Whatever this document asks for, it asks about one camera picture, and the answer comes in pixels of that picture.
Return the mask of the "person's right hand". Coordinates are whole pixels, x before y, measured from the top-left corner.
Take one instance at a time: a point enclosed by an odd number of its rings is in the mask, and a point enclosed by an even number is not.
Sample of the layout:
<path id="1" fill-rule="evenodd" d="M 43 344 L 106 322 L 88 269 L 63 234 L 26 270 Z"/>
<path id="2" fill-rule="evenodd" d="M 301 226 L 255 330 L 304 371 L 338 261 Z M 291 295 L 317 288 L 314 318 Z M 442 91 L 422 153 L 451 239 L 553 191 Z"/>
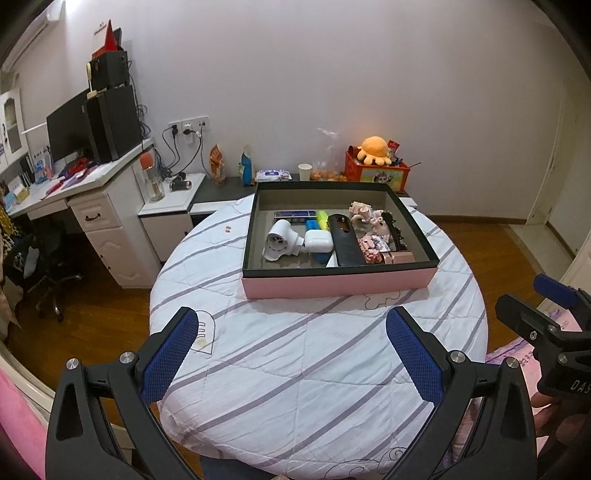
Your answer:
<path id="1" fill-rule="evenodd" d="M 537 437 L 554 435 L 556 439 L 564 444 L 570 445 L 577 437 L 583 427 L 587 416 L 574 414 L 565 417 L 560 424 L 559 410 L 562 400 L 536 392 L 530 399 L 533 409 L 537 409 L 534 415 L 534 425 Z"/>

